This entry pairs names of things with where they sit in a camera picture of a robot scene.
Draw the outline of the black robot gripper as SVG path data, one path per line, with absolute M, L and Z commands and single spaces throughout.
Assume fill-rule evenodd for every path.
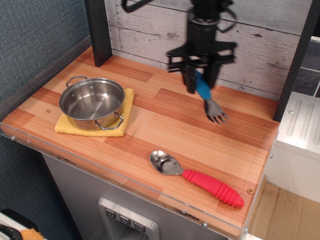
M 217 31 L 224 33 L 231 29 L 219 29 L 218 21 L 202 21 L 199 18 L 187 20 L 186 43 L 166 53 L 168 71 L 181 72 L 187 92 L 196 90 L 196 68 L 203 68 L 203 78 L 209 88 L 215 86 L 222 64 L 235 61 L 235 42 L 216 40 Z

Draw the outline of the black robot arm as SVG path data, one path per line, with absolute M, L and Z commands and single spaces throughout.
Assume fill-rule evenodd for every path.
M 169 58 L 168 71 L 182 73 L 187 91 L 196 90 L 196 69 L 203 69 L 204 81 L 209 89 L 216 83 L 220 67 L 233 63 L 236 42 L 216 40 L 217 31 L 225 33 L 235 25 L 220 29 L 220 14 L 227 13 L 236 19 L 229 9 L 231 0 L 193 0 L 187 14 L 186 43 L 166 53 Z

